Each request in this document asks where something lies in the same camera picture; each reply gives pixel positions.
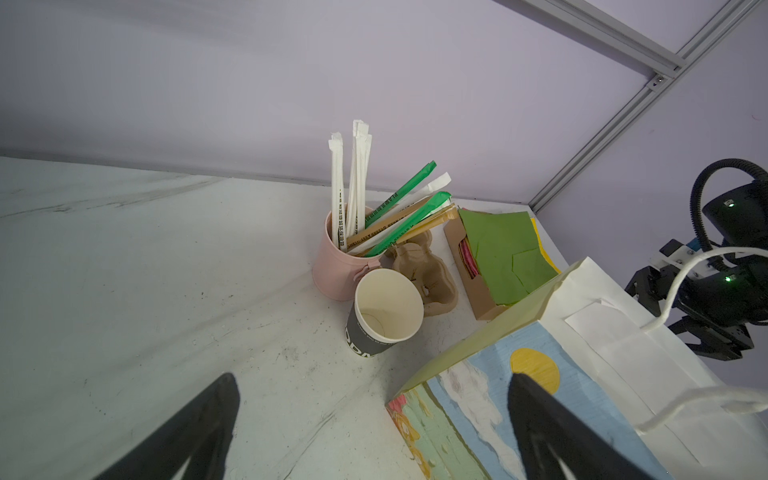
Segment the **green straw wrapper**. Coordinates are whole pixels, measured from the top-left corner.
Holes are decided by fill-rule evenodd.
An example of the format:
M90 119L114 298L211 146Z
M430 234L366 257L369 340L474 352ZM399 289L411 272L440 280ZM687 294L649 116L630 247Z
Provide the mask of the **green straw wrapper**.
M451 194L448 192L438 192L429 199L429 201L422 205L416 212L408 217L403 225L396 228L393 232L387 235L384 240L379 242L378 245L373 247L368 253L363 255L364 257L375 257L384 250L390 248L397 242L397 240L411 230L417 223L427 218L435 209L440 208L447 200L451 200Z
M405 195L409 194L416 185L420 184L422 180L427 178L429 174L435 170L437 163L434 161L429 162L419 172L414 175L411 180L408 180L405 185L400 187L391 197L384 200L373 212L366 217L366 228L373 225L373 222L377 221L383 214L387 213L395 204L400 201Z

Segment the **pink container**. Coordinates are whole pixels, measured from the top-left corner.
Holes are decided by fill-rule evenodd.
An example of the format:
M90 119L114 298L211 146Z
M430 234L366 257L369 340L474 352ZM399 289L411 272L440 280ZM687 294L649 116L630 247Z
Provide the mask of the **pink container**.
M379 268L376 257L355 257L336 248L331 241L331 214L326 217L326 234L320 241L317 260L312 267L312 280L323 295L334 300L351 300L360 279L369 271Z

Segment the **green napkin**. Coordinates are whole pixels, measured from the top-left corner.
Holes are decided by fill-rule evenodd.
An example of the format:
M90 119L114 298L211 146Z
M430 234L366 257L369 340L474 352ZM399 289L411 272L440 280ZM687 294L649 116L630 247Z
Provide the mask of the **green napkin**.
M496 304L517 303L557 275L541 255L528 213L458 212L469 249Z

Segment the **white paper cup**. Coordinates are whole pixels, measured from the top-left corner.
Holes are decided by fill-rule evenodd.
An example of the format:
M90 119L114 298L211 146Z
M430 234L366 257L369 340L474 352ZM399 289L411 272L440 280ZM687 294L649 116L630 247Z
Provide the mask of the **white paper cup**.
M360 356L373 356L414 336L424 320L419 291L400 272L379 268L355 290L346 321L346 342Z

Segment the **purple wall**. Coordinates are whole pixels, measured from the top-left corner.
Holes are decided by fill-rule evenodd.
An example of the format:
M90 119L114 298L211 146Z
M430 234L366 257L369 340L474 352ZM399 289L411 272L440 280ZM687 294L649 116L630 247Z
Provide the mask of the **purple wall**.
M604 3L675 49L724 2ZM647 81L492 0L5 0L0 58L8 154L328 182L362 118L368 185L524 203Z
M688 202L704 167L739 157L768 168L767 45L763 3L539 213L566 260L590 256L625 285L669 239L694 237ZM719 171L703 203L749 181ZM768 389L768 327L750 333L743 359L705 362L726 383Z

